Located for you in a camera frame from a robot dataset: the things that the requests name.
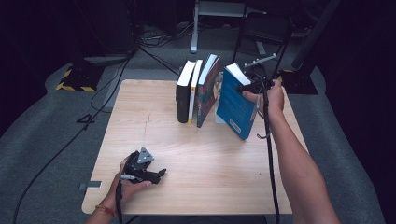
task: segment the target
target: book cover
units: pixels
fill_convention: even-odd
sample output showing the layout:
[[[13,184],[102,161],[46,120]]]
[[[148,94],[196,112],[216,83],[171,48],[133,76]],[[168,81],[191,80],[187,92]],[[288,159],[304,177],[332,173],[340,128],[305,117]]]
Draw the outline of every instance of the book cover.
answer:
[[[189,108],[189,120],[188,124],[192,124],[192,119],[194,115],[195,106],[195,95],[196,95],[196,87],[198,84],[198,78],[201,72],[202,60],[197,60],[194,71],[192,73],[192,80],[191,80],[191,92],[190,92],[190,108]]]
[[[176,85],[177,120],[187,123],[189,118],[191,78],[195,62],[186,61]]]
[[[219,75],[219,56],[210,54],[198,79],[197,85],[197,127],[201,128],[207,114],[216,102],[214,94],[216,77]]]
[[[257,107],[245,99],[236,88],[250,83],[236,63],[224,67],[219,107],[216,113],[242,140],[250,135]]]

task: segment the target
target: table top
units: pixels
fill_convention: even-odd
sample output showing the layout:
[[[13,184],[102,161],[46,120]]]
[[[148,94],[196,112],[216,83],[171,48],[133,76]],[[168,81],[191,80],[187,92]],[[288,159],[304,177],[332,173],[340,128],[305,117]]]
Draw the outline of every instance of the table top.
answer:
[[[226,124],[215,122],[214,108],[202,128],[179,123],[175,96],[175,81],[127,79],[121,83],[91,177],[102,181],[102,186],[87,189],[82,211],[93,212],[106,196],[120,162],[145,147],[155,158],[148,171],[167,171],[158,185],[136,193],[123,208],[124,214],[274,214],[267,143],[256,136],[265,135],[264,121],[258,116],[250,137],[242,141]],[[305,146],[286,94],[284,113]],[[272,147],[279,210],[291,214],[274,142]]]

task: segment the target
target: red wristband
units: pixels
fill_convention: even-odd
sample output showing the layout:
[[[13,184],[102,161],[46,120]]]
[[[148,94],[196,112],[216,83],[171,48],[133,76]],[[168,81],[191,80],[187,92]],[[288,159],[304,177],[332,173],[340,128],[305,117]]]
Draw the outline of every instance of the red wristband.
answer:
[[[108,207],[102,206],[101,204],[96,205],[95,208],[100,208],[102,212],[105,212],[111,215],[112,217],[116,216],[116,213],[113,210],[109,209]]]

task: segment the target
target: yellow and black hazard tape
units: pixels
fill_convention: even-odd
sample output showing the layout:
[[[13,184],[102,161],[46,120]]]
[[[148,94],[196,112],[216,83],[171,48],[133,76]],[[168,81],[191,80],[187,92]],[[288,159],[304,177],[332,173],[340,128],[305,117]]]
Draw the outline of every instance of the yellow and black hazard tape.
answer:
[[[59,84],[56,86],[56,90],[64,90],[64,91],[96,91],[96,85],[100,79],[98,78],[87,78],[85,81],[84,78],[81,78],[79,75],[76,75],[77,72],[73,70],[73,66],[70,66],[67,71],[64,73]]]

